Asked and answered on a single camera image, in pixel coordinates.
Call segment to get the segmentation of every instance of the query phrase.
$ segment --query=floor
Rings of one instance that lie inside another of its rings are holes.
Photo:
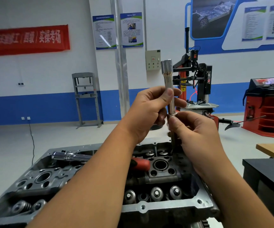
[[[243,116],[223,116],[224,118],[242,121]],[[102,143],[116,125],[97,127],[81,127],[76,130],[75,122],[32,124],[32,134],[35,141],[35,158],[50,148],[78,146]],[[224,130],[227,124],[221,124],[219,133],[225,152],[229,159],[243,174],[242,159],[268,158],[267,155],[255,149],[257,143],[274,143],[274,138],[262,137],[242,128]],[[149,137],[165,137],[167,126],[156,131],[150,131]],[[32,139],[29,125],[0,126],[0,195],[16,181],[30,166],[32,159]],[[209,219],[211,228],[221,228],[221,223]]]

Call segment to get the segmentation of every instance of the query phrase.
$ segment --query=electrical box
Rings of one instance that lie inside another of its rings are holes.
[[[159,70],[161,56],[160,49],[158,50],[147,50],[145,52],[146,70]]]

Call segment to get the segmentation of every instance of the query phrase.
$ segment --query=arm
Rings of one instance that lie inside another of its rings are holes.
[[[215,122],[194,112],[179,112],[169,127],[219,206],[224,227],[274,228],[274,217],[226,156]]]
[[[117,227],[133,150],[156,122],[164,124],[166,105],[178,89],[141,91],[127,115],[95,155],[31,221],[32,227]],[[186,103],[175,99],[175,104]]]

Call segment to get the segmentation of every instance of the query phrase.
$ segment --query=red screwdriver handle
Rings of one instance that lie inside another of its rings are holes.
[[[151,167],[151,163],[147,159],[132,157],[130,170],[136,171],[149,171]]]

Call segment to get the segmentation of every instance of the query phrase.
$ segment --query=red wheel balancer machine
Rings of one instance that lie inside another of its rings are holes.
[[[274,138],[274,77],[251,79],[249,89],[243,98],[245,105],[244,120],[255,119],[244,122],[242,128],[256,134]]]

